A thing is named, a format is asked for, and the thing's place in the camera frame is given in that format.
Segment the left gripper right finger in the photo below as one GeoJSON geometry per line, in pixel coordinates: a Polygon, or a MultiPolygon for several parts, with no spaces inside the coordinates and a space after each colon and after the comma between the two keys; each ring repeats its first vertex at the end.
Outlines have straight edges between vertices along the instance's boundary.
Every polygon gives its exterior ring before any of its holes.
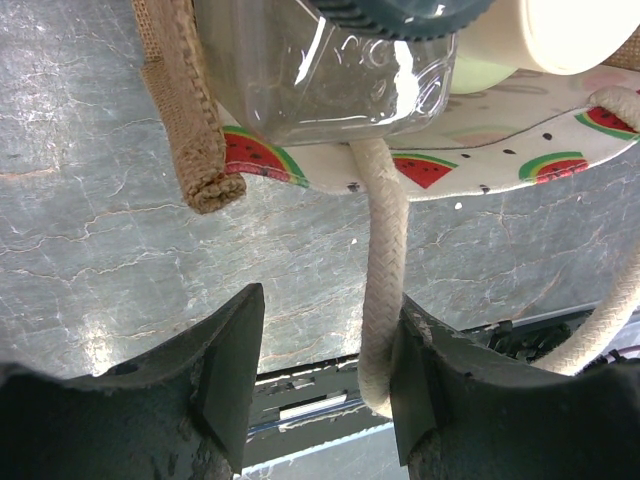
{"type": "Polygon", "coordinates": [[[413,479],[635,479],[639,350],[561,376],[495,350],[406,299],[392,359],[400,464],[413,479]]]}

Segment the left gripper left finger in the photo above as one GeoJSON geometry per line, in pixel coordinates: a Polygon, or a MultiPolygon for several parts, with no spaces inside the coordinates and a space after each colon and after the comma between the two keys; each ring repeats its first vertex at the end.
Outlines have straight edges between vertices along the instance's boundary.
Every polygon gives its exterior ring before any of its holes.
{"type": "Polygon", "coordinates": [[[99,376],[1,366],[5,479],[230,479],[240,473],[265,301],[250,284],[99,376]]]}

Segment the watermelon canvas tote bag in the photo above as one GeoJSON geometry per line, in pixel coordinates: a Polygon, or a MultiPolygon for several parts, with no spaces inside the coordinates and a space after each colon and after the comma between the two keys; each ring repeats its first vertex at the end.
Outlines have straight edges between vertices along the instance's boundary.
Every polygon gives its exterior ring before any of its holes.
{"type": "MultiPolygon", "coordinates": [[[[197,213],[221,209],[246,191],[244,179],[225,171],[226,144],[215,98],[204,72],[190,1],[132,4],[144,51],[141,74],[160,113],[185,202],[197,213]]],[[[369,197],[370,240],[363,305],[358,382],[375,413],[391,417],[391,349],[403,304],[409,200],[381,139],[351,149],[369,197]]],[[[627,323],[639,305],[639,254],[633,252],[593,314],[535,367],[575,375],[627,323]]]]}

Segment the clear jar grey lid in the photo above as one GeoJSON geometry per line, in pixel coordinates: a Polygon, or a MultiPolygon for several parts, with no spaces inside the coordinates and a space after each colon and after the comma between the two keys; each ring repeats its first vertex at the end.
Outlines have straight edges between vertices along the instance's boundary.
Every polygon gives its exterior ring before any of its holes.
{"type": "Polygon", "coordinates": [[[279,146],[421,130],[448,102],[460,30],[485,1],[209,0],[194,5],[215,96],[279,146]]]}

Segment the green bottle cream cap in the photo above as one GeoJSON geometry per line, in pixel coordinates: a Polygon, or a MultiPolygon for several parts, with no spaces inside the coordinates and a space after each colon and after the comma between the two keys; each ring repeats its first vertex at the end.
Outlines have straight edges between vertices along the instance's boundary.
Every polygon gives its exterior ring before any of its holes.
{"type": "Polygon", "coordinates": [[[486,90],[518,69],[585,72],[614,54],[638,26],[638,0],[495,1],[458,34],[451,93],[486,90]]]}

